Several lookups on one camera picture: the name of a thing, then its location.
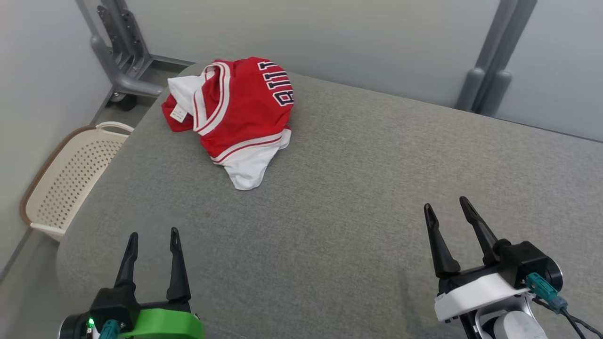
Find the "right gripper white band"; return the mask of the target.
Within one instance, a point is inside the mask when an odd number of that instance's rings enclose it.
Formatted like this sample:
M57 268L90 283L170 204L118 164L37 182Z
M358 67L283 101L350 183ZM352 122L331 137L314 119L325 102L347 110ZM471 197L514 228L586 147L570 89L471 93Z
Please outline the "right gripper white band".
M480 243L483 263L497 264L499 256L494 247L498 238L467 197L461 196L459 203ZM436 277L445 279L459 274L460 264L452 257L429 203L424 205L424 217ZM528 288L515 289L500 274L492 273L440 294L435 298L434 310L440 322L460 320L469 339L532 339L531 296Z

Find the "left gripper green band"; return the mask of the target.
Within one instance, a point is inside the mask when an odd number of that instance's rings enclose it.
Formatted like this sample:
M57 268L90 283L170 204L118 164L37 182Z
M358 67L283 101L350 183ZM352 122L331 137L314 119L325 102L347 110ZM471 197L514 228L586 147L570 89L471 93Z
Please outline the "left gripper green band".
M204 326L192 313L160 307L143 309L135 298L134 264L138 259L139 235L133 232L123 254L113 288L101 288L89 315L100 329L100 339L204 339ZM171 228L172 253L169 302L190 300L189 279L179 231Z

